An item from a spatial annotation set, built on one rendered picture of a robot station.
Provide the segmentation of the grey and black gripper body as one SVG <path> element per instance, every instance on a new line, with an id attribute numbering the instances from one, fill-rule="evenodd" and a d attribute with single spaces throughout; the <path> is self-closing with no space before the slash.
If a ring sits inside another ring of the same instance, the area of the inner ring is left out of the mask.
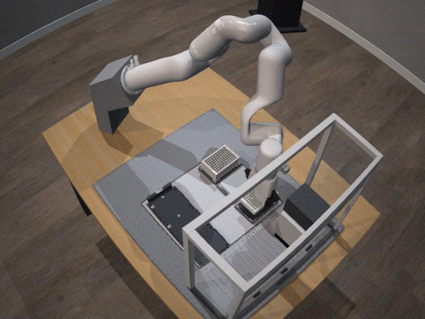
<path id="1" fill-rule="evenodd" d="M 255 173 L 255 164 L 252 167 L 248 179 L 249 180 L 252 176 L 254 176 Z M 264 199 L 267 199 L 271 193 L 272 190 L 276 190 L 277 187 L 277 182 L 278 182 L 278 175 L 276 174 L 276 176 L 270 180 L 265 180 L 263 181 L 261 184 L 259 184 L 257 187 L 254 188 L 254 190 L 256 190 L 256 192 L 261 195 Z"/>

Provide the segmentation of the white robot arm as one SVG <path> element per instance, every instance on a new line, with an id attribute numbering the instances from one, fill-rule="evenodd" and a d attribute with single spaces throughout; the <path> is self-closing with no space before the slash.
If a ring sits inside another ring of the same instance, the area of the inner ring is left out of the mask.
<path id="1" fill-rule="evenodd" d="M 225 54 L 231 41 L 259 41 L 265 48 L 258 56 L 257 90 L 242 110 L 240 125 L 242 143 L 260 146 L 255 158 L 257 174 L 283 153 L 284 129 L 281 123 L 250 120 L 258 110 L 282 99 L 285 68 L 293 59 L 289 44 L 266 16 L 222 16 L 197 36 L 187 51 L 142 65 L 139 56 L 133 56 L 135 64 L 130 59 L 131 64 L 121 73 L 121 83 L 128 94 L 137 95 L 144 88 L 190 79 Z"/>

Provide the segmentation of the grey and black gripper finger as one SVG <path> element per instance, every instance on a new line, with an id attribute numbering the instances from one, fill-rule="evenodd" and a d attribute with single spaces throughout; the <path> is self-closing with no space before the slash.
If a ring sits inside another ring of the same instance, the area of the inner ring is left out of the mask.
<path id="1" fill-rule="evenodd" d="M 269 206 L 271 204 L 271 202 L 277 202 L 279 200 L 280 200 L 280 198 L 279 198 L 278 194 L 276 193 L 276 190 L 274 189 L 274 190 L 272 190 L 271 196 L 265 200 L 264 206 L 265 207 L 267 205 Z"/>
<path id="2" fill-rule="evenodd" d="M 249 176 L 249 173 L 250 173 L 251 169 L 247 168 L 244 171 L 245 171 L 246 177 L 248 179 L 248 176 Z"/>

